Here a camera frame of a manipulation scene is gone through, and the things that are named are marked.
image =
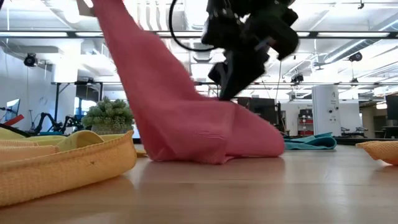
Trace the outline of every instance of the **black cable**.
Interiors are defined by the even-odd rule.
[[[174,34],[174,29],[173,29],[173,11],[174,11],[174,7],[175,7],[177,1],[178,1],[178,0],[173,0],[173,1],[172,1],[171,5],[170,5],[170,11],[169,11],[169,29],[170,29],[170,34],[171,34],[173,40],[174,40],[180,47],[182,47],[183,49],[189,50],[189,51],[193,51],[193,52],[209,52],[209,51],[211,51],[211,50],[215,50],[216,47],[211,47],[211,48],[209,48],[209,49],[193,49],[193,48],[191,48],[191,47],[188,47],[188,46],[182,44],[182,43],[177,39],[177,37],[176,37],[175,34]]]
[[[279,79],[278,79],[278,85],[276,86],[276,96],[275,96],[275,101],[278,100],[278,90],[279,90],[279,83],[280,83],[280,77],[282,75],[282,62],[279,62]]]
[[[0,123],[1,123],[1,121],[4,119],[4,117],[5,117],[6,115],[3,115],[2,117],[1,117],[1,119],[0,119]]]
[[[26,133],[25,131],[21,131],[19,129],[13,128],[13,127],[5,125],[5,124],[1,124],[0,123],[0,128],[4,128],[4,129],[7,129],[9,131],[12,131],[13,133],[20,134],[21,136],[24,136],[26,138],[30,137],[30,134]]]

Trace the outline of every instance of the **green succulent plant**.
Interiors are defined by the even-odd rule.
[[[103,101],[92,106],[87,115],[81,119],[84,126],[109,126],[111,129],[130,129],[134,116],[130,107],[123,100],[111,101],[104,97]]]

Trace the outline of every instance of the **potted plant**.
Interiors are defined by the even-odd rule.
[[[123,134],[132,129],[133,118],[123,100],[111,101],[104,97],[103,101],[90,108],[81,122],[85,127],[91,126],[97,134]]]

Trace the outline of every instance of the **teal towel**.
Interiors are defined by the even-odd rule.
[[[285,138],[285,150],[327,150],[337,145],[331,133],[318,134],[298,139]]]

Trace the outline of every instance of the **security camera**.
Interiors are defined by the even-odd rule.
[[[361,52],[357,52],[357,53],[355,53],[355,54],[349,56],[349,57],[348,57],[348,60],[349,60],[350,62],[358,62],[358,61],[362,60],[362,57],[363,57],[363,56],[362,56]]]
[[[27,54],[27,57],[24,60],[24,65],[31,67],[31,68],[36,67],[38,63],[39,63],[39,60],[37,60],[35,53]]]
[[[297,75],[292,76],[292,81],[290,81],[290,82],[292,82],[292,83],[300,83],[302,81],[304,81],[303,74],[297,74]]]

